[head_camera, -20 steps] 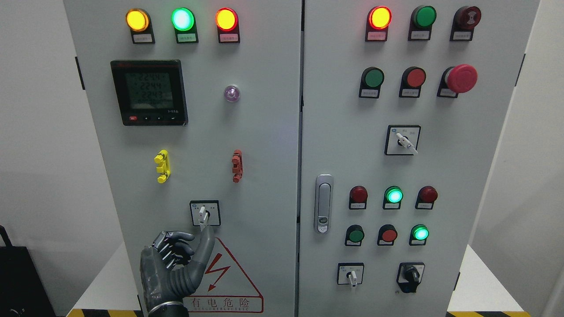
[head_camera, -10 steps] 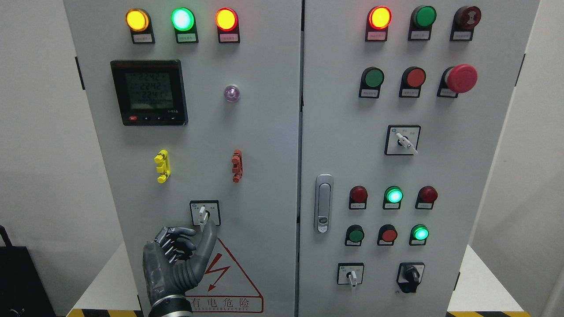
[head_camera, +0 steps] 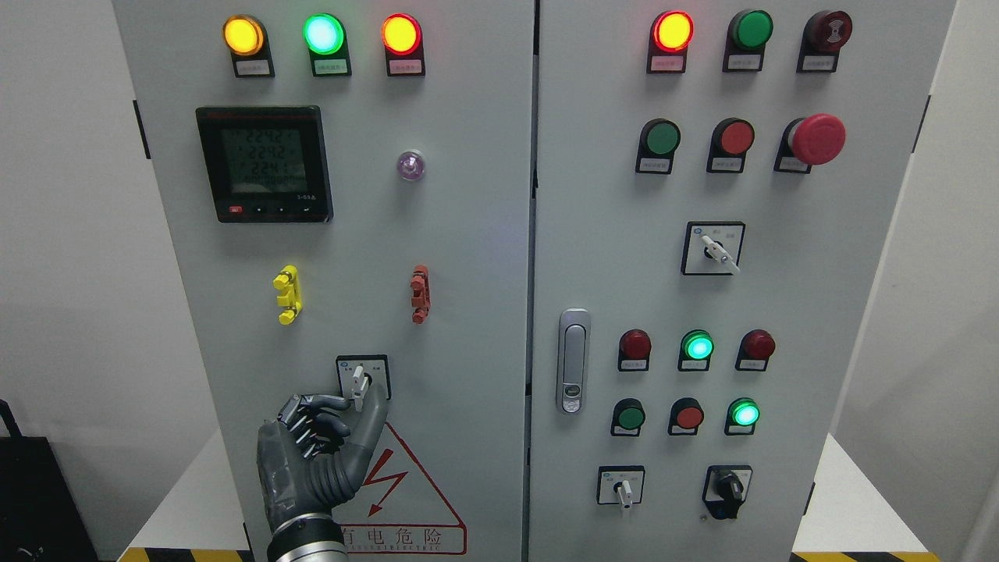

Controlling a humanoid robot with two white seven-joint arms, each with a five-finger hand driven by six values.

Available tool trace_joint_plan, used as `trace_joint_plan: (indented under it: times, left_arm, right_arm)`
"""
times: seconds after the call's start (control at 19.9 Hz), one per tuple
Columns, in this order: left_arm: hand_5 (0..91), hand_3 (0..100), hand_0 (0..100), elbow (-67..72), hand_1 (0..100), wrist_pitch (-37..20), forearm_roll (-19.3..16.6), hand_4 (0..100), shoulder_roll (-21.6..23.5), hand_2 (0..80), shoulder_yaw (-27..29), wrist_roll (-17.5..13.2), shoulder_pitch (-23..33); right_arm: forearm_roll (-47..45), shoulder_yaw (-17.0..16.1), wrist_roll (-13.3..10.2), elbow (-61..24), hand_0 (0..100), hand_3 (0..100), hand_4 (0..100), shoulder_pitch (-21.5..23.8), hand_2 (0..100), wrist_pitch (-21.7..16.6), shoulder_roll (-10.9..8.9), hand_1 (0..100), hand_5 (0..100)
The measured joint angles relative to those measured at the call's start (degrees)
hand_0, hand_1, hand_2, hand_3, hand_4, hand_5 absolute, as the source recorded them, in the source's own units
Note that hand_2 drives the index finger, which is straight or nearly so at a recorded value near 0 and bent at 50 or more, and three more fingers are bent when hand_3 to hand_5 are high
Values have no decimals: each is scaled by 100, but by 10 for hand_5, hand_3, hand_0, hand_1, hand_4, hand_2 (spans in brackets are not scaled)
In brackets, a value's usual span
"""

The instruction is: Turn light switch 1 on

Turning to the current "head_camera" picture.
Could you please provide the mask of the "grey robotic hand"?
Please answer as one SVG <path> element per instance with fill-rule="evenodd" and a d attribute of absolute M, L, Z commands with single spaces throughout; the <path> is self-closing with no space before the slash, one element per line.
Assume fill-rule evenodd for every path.
<path fill-rule="evenodd" d="M 363 485 L 388 416 L 388 395 L 375 382 L 352 424 L 340 418 L 350 401 L 294 394 L 275 421 L 259 428 L 258 468 L 272 532 L 296 517 L 330 512 Z"/>

